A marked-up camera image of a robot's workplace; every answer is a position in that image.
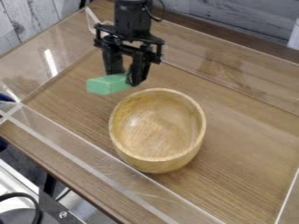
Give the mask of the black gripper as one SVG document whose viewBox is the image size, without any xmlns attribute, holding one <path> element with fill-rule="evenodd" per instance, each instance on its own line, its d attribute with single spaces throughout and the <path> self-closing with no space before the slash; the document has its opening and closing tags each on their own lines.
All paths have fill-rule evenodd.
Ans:
<svg viewBox="0 0 299 224">
<path fill-rule="evenodd" d="M 125 82 L 136 87 L 145 79 L 150 63 L 158 64 L 164 40 L 150 33 L 153 0 L 114 0 L 113 24 L 95 23 L 94 46 L 102 50 L 106 74 L 122 74 L 122 54 L 133 55 Z"/>
</svg>

